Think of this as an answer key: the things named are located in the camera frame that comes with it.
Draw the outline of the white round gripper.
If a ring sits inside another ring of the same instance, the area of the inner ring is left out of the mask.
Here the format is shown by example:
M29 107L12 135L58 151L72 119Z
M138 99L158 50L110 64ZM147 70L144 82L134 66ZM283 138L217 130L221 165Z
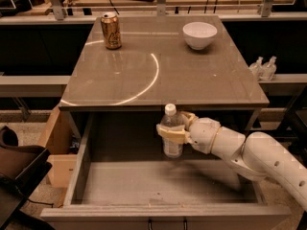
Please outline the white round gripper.
M198 118L192 112L181 111L180 114L184 125L169 127L158 124L156 126L158 135L177 144L191 142L194 150L209 154L221 127L220 123L209 118Z

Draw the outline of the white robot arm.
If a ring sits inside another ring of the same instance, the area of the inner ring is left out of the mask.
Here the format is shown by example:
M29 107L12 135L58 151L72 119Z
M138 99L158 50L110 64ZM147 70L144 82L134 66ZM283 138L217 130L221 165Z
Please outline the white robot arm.
M181 116L183 123L179 126L157 125L158 135L211 153L251 181L273 178L307 211L307 168L274 138L259 131L246 136L189 112Z

